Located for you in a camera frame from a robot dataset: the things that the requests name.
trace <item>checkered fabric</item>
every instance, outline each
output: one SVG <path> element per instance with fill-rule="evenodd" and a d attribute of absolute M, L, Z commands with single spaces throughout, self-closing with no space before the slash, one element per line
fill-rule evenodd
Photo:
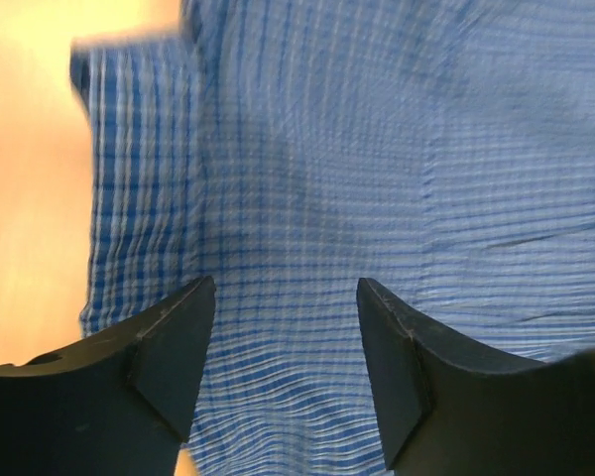
<path fill-rule="evenodd" d="M 190 0 L 71 77 L 84 334 L 218 287 L 202 474 L 385 471 L 360 277 L 510 352 L 595 345 L 595 0 Z"/>

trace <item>shirt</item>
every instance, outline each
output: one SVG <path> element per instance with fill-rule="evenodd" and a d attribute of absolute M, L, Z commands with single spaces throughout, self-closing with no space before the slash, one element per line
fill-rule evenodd
<path fill-rule="evenodd" d="M 84 335 L 218 287 L 201 474 L 385 471 L 361 277 L 505 351 L 595 346 L 595 0 L 189 0 L 71 78 Z"/>

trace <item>blue shirt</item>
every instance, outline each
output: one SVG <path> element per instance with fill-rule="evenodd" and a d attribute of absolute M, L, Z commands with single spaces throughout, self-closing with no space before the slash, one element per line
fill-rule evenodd
<path fill-rule="evenodd" d="M 595 0 L 189 0 L 73 51 L 84 334 L 200 275 L 201 474 L 378 474 L 355 289 L 495 347 L 595 345 Z"/>

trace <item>blue striped fabric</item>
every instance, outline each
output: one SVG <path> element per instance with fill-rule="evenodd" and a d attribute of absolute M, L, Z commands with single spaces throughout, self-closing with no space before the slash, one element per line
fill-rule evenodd
<path fill-rule="evenodd" d="M 84 334 L 218 286 L 202 474 L 384 472 L 360 277 L 521 355 L 595 345 L 595 0 L 190 0 L 71 76 Z"/>

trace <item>orange surface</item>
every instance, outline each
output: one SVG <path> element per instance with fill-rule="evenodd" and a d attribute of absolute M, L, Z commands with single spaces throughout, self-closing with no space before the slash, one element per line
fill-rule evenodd
<path fill-rule="evenodd" d="M 91 150 L 71 41 L 173 26 L 178 11 L 179 0 L 0 0 L 0 364 L 79 338 Z M 187 458 L 177 474 L 194 474 Z"/>

